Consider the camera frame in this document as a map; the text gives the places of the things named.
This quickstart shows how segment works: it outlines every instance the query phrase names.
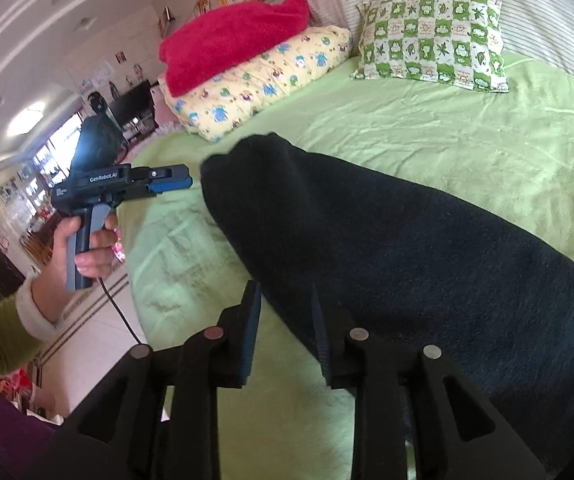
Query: finger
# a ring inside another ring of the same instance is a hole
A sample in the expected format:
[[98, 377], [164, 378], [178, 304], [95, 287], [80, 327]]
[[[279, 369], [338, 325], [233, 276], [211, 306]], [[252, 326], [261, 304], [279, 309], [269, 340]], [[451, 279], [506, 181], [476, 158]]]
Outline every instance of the finger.
[[116, 216], [116, 213], [107, 215], [107, 218], [105, 218], [105, 229], [109, 229], [110, 231], [118, 229], [118, 216]]
[[73, 235], [80, 228], [80, 217], [62, 219], [61, 223], [54, 231], [54, 249], [64, 249], [67, 247], [67, 238]]
[[77, 254], [74, 261], [77, 267], [99, 267], [111, 264], [115, 257], [114, 252], [108, 247]]
[[99, 267], [84, 267], [82, 269], [78, 269], [78, 272], [80, 272], [81, 276], [84, 276], [86, 278], [92, 278], [92, 279], [96, 279], [96, 278], [109, 278], [109, 276], [112, 274], [112, 271], [114, 270], [114, 268], [111, 265], [103, 265], [103, 266], [99, 266]]
[[103, 247], [111, 247], [118, 241], [118, 236], [113, 231], [107, 229], [100, 229], [90, 236], [90, 247], [98, 249]]

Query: floor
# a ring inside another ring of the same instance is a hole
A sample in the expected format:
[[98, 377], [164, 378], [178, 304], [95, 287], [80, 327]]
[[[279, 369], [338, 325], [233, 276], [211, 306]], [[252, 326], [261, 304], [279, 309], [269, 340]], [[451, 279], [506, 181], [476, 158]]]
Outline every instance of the floor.
[[[106, 285], [145, 342], [125, 268], [116, 269]], [[136, 342], [99, 286], [67, 307], [64, 317], [58, 337], [40, 354], [40, 385], [55, 395], [57, 413], [67, 416]]]

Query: painting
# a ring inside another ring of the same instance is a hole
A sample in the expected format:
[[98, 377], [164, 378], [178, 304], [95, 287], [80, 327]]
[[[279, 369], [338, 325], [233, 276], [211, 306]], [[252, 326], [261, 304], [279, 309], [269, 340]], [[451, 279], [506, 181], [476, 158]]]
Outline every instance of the painting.
[[12, 201], [16, 193], [18, 193], [16, 177], [12, 177], [7, 182], [0, 185], [0, 199], [3, 200], [5, 205]]
[[24, 164], [21, 170], [18, 172], [18, 177], [20, 178], [21, 182], [28, 182], [34, 176], [34, 168], [32, 165], [27, 163]]

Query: hand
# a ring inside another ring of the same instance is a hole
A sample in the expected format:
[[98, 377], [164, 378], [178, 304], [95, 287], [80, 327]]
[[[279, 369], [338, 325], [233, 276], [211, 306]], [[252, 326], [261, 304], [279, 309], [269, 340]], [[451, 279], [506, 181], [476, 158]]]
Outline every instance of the hand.
[[[54, 232], [52, 260], [32, 283], [34, 303], [45, 319], [55, 323], [62, 309], [74, 294], [65, 288], [67, 280], [67, 238], [80, 227], [80, 218], [65, 218]], [[118, 240], [113, 229], [118, 227], [115, 214], [105, 220], [105, 229], [90, 236], [91, 250], [75, 257], [78, 272], [87, 278], [106, 278], [112, 272], [114, 252], [112, 246]]]
[[[91, 234], [91, 250], [74, 257], [81, 275], [87, 278], [107, 278], [112, 273], [115, 258], [112, 247], [118, 241], [113, 230], [117, 227], [118, 218], [112, 213], [105, 219], [105, 229]], [[56, 268], [63, 286], [67, 280], [67, 238], [75, 234], [79, 228], [80, 217], [65, 218], [54, 232], [54, 250], [50, 265]]]

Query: green bed sheet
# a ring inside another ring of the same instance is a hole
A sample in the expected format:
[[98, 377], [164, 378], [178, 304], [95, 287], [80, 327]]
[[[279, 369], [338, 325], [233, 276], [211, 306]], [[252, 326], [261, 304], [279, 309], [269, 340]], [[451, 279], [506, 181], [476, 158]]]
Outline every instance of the green bed sheet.
[[[240, 300], [249, 275], [206, 209], [199, 167], [251, 134], [275, 131], [305, 150], [442, 189], [574, 260], [574, 78], [519, 54], [505, 59], [509, 94], [352, 80], [350, 59], [217, 145], [181, 132], [148, 146], [136, 164], [187, 164], [195, 184], [119, 210], [147, 341], [181, 344]], [[219, 392], [219, 424], [224, 479], [349, 477], [353, 399], [325, 387], [266, 302], [248, 386]]]

